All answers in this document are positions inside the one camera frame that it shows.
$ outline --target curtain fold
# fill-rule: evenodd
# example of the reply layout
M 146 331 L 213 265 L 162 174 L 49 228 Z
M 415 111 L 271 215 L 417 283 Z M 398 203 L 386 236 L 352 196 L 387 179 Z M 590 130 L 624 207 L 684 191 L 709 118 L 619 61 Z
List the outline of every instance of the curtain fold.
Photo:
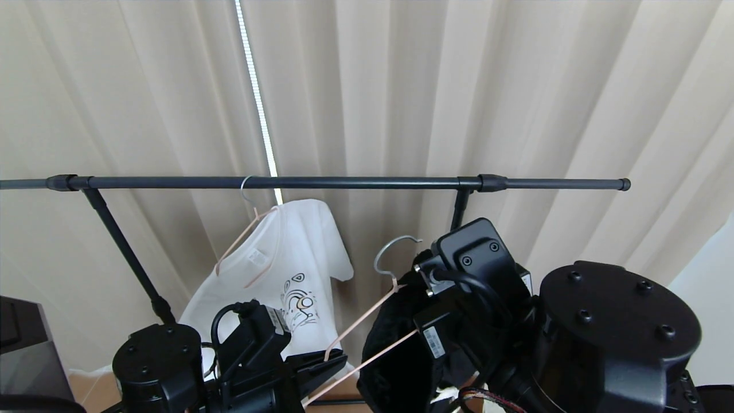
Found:
M 283 175 L 621 178 L 626 193 L 474 194 L 542 277 L 576 259 L 667 284 L 734 205 L 734 4 L 242 1 Z M 322 196 L 355 264 L 349 325 L 386 290 L 390 239 L 443 234 L 451 191 Z M 385 261 L 406 271 L 415 251 Z M 347 338 L 358 356 L 369 322 Z
M 1 3 L 0 168 L 266 176 L 234 3 Z M 176 315 L 252 219 L 232 190 L 102 192 Z M 2 294 L 41 302 L 67 367 L 107 365 L 157 321 L 81 193 L 2 191 L 0 251 Z

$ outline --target hanger hook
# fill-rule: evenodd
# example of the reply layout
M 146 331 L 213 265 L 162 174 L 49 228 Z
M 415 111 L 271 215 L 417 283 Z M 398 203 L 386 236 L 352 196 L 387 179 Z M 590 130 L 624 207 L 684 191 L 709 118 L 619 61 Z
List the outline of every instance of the hanger hook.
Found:
M 242 183 L 239 185 L 239 193 L 240 193 L 240 195 L 242 195 L 242 199 L 244 199 L 245 202 L 247 202 L 248 204 L 250 204 L 250 206 L 252 206 L 253 208 L 255 208 L 255 203 L 252 202 L 252 200 L 249 199 L 244 194 L 244 183 L 247 182 L 247 180 L 250 179 L 250 178 L 252 178 L 252 177 L 253 177 L 253 175 L 248 175 L 248 176 L 245 176 L 244 179 L 242 179 Z
M 398 279 L 397 277 L 395 277 L 395 274 L 393 274 L 392 271 L 380 270 L 378 268 L 378 265 L 379 265 L 379 259 L 382 258 L 382 255 L 385 253 L 385 251 L 387 251 L 388 249 L 390 249 L 391 246 L 393 246 L 395 243 L 397 243 L 400 240 L 412 240 L 416 244 L 417 243 L 420 243 L 420 242 L 423 242 L 423 240 L 421 240 L 419 238 L 416 238 L 416 237 L 414 237 L 412 235 L 402 235 L 402 236 L 397 237 L 396 239 L 390 241 L 389 243 L 385 244 L 385 246 L 382 247 L 382 249 L 379 250 L 379 252 L 377 253 L 377 255 L 374 257 L 374 264 L 373 264 L 374 270 L 376 272 L 380 273 L 380 274 L 385 274 L 386 276 L 392 277 L 394 281 Z

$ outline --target black garment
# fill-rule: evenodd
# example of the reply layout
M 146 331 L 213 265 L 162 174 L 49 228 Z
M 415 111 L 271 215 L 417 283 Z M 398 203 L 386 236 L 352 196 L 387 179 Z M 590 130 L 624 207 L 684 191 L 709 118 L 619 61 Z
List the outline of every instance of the black garment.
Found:
M 431 256 L 421 252 L 413 264 Z M 410 271 L 399 281 L 402 287 L 380 307 L 362 351 L 362 361 L 379 353 L 415 330 L 413 315 L 433 303 L 426 295 L 421 275 Z M 436 361 L 419 335 L 393 348 L 360 371 L 357 389 L 377 413 L 442 412 L 448 401 L 431 404 L 436 388 L 461 387 L 475 368 L 458 350 Z

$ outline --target clothing rack pole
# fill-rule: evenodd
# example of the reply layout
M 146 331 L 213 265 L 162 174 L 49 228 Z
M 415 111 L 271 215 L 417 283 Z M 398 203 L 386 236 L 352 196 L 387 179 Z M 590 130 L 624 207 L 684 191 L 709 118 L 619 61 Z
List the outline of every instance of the clothing rack pole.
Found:
M 107 231 L 117 244 L 133 273 L 148 294 L 153 311 L 164 323 L 175 319 L 170 306 L 153 286 L 138 261 L 115 218 L 107 208 L 100 189 L 239 189 L 240 176 L 77 176 L 55 175 L 46 179 L 3 179 L 0 190 L 50 189 L 60 192 L 82 191 L 97 211 Z M 630 188 L 630 180 L 622 179 L 511 179 L 481 174 L 451 178 L 428 177 L 359 177 L 359 176 L 251 176 L 244 184 L 253 189 L 381 189 L 381 190 L 456 190 L 451 229 L 461 226 L 464 211 L 473 192 L 497 192 L 506 189 L 590 189 L 622 190 Z

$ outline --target cartoon print on shirt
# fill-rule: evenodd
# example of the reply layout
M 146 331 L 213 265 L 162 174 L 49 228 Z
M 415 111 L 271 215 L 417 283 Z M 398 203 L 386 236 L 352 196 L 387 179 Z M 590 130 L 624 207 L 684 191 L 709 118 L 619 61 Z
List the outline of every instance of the cartoon print on shirt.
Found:
M 315 307 L 316 298 L 313 296 L 313 292 L 297 288 L 298 284 L 305 280 L 306 275 L 304 273 L 292 276 L 283 285 L 283 294 L 280 295 L 286 313 L 286 321 L 291 332 L 306 324 L 316 324 L 319 319 Z

